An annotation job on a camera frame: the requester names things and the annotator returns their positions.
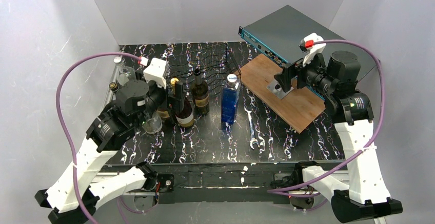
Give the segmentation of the clear bottle dark label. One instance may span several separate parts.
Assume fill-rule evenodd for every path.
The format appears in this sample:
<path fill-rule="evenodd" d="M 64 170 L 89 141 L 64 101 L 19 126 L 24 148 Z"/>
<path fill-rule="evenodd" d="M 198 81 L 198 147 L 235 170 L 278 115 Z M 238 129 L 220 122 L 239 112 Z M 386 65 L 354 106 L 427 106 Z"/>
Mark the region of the clear bottle dark label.
<path fill-rule="evenodd" d="M 159 132 L 162 129 L 162 126 L 163 126 L 163 122 L 157 111 L 154 112 L 153 115 L 148 120 L 143 122 L 142 125 L 144 131 L 148 134 L 155 134 Z"/>

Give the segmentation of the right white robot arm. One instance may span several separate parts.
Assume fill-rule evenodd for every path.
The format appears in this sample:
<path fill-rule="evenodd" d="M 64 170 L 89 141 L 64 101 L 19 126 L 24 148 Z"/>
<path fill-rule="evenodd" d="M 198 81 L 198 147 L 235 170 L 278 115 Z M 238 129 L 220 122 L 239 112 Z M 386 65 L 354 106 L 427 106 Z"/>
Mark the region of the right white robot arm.
<path fill-rule="evenodd" d="M 356 89 L 360 63 L 355 54 L 335 51 L 328 62 L 317 53 L 310 63 L 302 59 L 287 63 L 275 79 L 288 88 L 295 78 L 297 88 L 311 87 L 319 93 L 339 135 L 345 153 L 349 182 L 343 183 L 317 162 L 295 165 L 288 187 L 274 187 L 272 194 L 289 196 L 290 191 L 310 186 L 331 203 L 342 223 L 376 219 L 402 213 L 399 200 L 386 188 L 379 167 L 374 138 L 373 110 L 368 96 Z"/>

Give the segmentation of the blue label clear bottle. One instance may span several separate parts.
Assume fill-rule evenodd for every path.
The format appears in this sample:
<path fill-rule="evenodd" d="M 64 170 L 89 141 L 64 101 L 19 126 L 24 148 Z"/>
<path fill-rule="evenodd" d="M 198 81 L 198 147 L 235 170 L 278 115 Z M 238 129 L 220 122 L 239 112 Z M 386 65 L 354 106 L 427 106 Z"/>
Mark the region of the blue label clear bottle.
<path fill-rule="evenodd" d="M 234 123 L 241 92 L 241 80 L 235 74 L 228 74 L 221 91 L 221 122 Z"/>

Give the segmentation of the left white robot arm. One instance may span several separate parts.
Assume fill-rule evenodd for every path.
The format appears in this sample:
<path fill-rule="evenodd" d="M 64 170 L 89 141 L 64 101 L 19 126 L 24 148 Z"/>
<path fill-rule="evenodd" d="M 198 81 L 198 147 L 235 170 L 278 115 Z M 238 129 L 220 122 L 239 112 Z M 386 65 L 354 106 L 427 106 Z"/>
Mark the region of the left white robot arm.
<path fill-rule="evenodd" d="M 130 191 L 159 196 L 174 190 L 174 176 L 158 173 L 146 161 L 109 179 L 94 181 L 167 97 L 166 89 L 154 81 L 130 80 L 123 86 L 111 83 L 110 89 L 114 100 L 91 123 L 81 147 L 73 150 L 70 165 L 53 186 L 35 194 L 41 207 L 51 209 L 51 223 L 85 223 L 102 205 Z"/>

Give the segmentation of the dark wine bottle gold cap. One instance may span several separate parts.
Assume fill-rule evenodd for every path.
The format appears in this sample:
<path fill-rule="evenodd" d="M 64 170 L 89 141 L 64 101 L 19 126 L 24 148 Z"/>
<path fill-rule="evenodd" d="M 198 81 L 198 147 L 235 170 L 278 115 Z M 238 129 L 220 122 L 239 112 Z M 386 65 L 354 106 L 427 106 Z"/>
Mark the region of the dark wine bottle gold cap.
<path fill-rule="evenodd" d="M 170 83 L 174 85 L 175 82 L 178 81 L 180 80 L 174 77 L 170 80 Z M 174 114 L 178 124 L 181 127 L 188 128 L 193 126 L 193 122 L 194 122 L 193 109 L 187 98 L 185 98 L 184 109 L 182 110 L 182 112 L 174 112 Z"/>

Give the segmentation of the dark wine bottle silver cap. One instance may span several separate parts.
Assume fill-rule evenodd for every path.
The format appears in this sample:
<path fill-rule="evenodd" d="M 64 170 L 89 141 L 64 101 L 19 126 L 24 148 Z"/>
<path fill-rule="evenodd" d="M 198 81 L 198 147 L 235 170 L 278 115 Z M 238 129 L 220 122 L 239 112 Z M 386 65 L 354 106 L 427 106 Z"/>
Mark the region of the dark wine bottle silver cap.
<path fill-rule="evenodd" d="M 173 118 L 167 108 L 159 107 L 157 113 L 165 124 L 174 124 Z"/>

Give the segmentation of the clear bottle gold label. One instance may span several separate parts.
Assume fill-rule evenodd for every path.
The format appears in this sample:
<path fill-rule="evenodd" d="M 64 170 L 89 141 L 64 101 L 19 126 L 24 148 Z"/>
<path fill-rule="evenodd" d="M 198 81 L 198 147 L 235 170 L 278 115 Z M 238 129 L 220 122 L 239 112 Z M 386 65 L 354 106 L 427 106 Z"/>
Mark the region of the clear bottle gold label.
<path fill-rule="evenodd" d="M 111 82 L 109 84 L 109 90 L 110 90 L 110 101 L 115 99 L 115 94 L 119 90 L 119 85 L 117 82 Z"/>

